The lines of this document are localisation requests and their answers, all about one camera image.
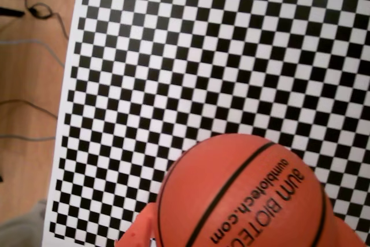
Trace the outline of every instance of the gray fabric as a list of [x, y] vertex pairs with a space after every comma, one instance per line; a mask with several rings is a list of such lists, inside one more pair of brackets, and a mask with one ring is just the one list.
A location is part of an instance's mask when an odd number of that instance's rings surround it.
[[46, 201], [38, 202], [26, 215], [0, 224], [1, 247], [41, 247]]

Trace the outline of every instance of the white border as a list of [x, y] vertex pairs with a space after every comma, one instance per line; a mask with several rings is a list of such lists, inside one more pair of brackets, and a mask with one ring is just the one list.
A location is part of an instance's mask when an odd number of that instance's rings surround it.
[[54, 236], [53, 233], [49, 232], [49, 224], [50, 224], [50, 212], [53, 206], [53, 195], [55, 192], [55, 185], [56, 185], [56, 173], [58, 169], [59, 163], [59, 155], [58, 151], [60, 150], [62, 144], [62, 134], [64, 128], [64, 114], [65, 114], [65, 103], [68, 96], [68, 82], [71, 77], [71, 69], [72, 69], [72, 61], [73, 61], [73, 53], [75, 49], [75, 40], [77, 26], [79, 23], [79, 9], [82, 5], [82, 0], [75, 0], [75, 7], [73, 8], [73, 16], [71, 22], [71, 29], [69, 32], [69, 42], [67, 48], [67, 55], [65, 59], [65, 66], [64, 66], [64, 77], [62, 83], [62, 92], [60, 98], [60, 105], [59, 105], [59, 114], [58, 114], [58, 123], [57, 123], [57, 132], [55, 136], [55, 147], [54, 147], [54, 157], [53, 157], [53, 167], [51, 170], [51, 178], [49, 184], [49, 193], [48, 193], [48, 202], [46, 206], [46, 213], [45, 213], [45, 222], [44, 222], [44, 229], [43, 229], [43, 239], [42, 239], [42, 246], [43, 247], [81, 247], [81, 245], [76, 244], [73, 242], [73, 239], [65, 238], [59, 239]]

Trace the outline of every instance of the orange plastic part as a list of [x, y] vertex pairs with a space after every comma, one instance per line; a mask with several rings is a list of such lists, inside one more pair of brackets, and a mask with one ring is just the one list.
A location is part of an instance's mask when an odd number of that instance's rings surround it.
[[335, 218], [338, 235], [338, 247], [365, 247], [358, 235], [340, 218]]
[[149, 247], [150, 238], [154, 237], [153, 223], [156, 209], [155, 203], [147, 204], [115, 247]]

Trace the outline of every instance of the black cable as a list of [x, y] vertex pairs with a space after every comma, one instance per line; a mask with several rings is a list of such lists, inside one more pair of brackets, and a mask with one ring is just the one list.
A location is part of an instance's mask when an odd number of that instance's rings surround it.
[[42, 108], [40, 106], [37, 106], [29, 101], [25, 101], [24, 99], [9, 99], [7, 101], [1, 101], [0, 102], [0, 105], [4, 105], [4, 104], [11, 104], [11, 103], [15, 103], [15, 102], [22, 102], [24, 104], [28, 104], [29, 106], [33, 107], [33, 108], [36, 108], [37, 110], [41, 111], [41, 112], [44, 112], [46, 114], [48, 114], [49, 116], [55, 118], [55, 119], [58, 119], [58, 116], [55, 115], [55, 114], [52, 114], [50, 111], [46, 110], [45, 108]]
[[[63, 30], [64, 37], [68, 40], [68, 34], [65, 30], [65, 26], [62, 20], [62, 17], [60, 16], [59, 13], [53, 12], [50, 6], [46, 5], [45, 3], [42, 2], [37, 2], [36, 4], [33, 4], [32, 6], [28, 7], [28, 0], [24, 0], [24, 6], [25, 8], [33, 15], [34, 18], [39, 19], [39, 20], [47, 20], [51, 17], [56, 17], [60, 23], [60, 26]], [[40, 11], [38, 11], [37, 7], [43, 6], [47, 10], [47, 14], [41, 14]]]

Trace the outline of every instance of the gray cable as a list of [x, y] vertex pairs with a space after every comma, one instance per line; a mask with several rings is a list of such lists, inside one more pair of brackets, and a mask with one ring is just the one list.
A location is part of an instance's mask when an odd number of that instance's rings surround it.
[[45, 44], [44, 42], [37, 39], [25, 39], [25, 40], [0, 40], [0, 45], [19, 45], [21, 43], [38, 43], [47, 49], [47, 51], [54, 57], [54, 59], [64, 68], [64, 64], [60, 61], [58, 56], [53, 52], [53, 50]]
[[55, 140], [55, 137], [26, 137], [22, 135], [16, 135], [16, 134], [0, 134], [0, 139], [6, 139], [6, 138], [12, 138], [12, 139], [19, 139], [19, 140], [25, 140], [30, 142], [41, 142], [41, 141], [50, 141]]
[[40, 110], [41, 112], [44, 112], [46, 114], [48, 114], [49, 116], [55, 118], [55, 119], [58, 119], [58, 116], [55, 115], [55, 114], [52, 114], [50, 111], [46, 110], [45, 108], [42, 108], [40, 106], [37, 106], [29, 101], [25, 101], [24, 99], [9, 99], [7, 101], [0, 101], [0, 106], [3, 105], [3, 104], [11, 104], [11, 103], [15, 103], [15, 102], [23, 102], [25, 104], [28, 104], [29, 106], [33, 107], [33, 108], [36, 108], [37, 110]]

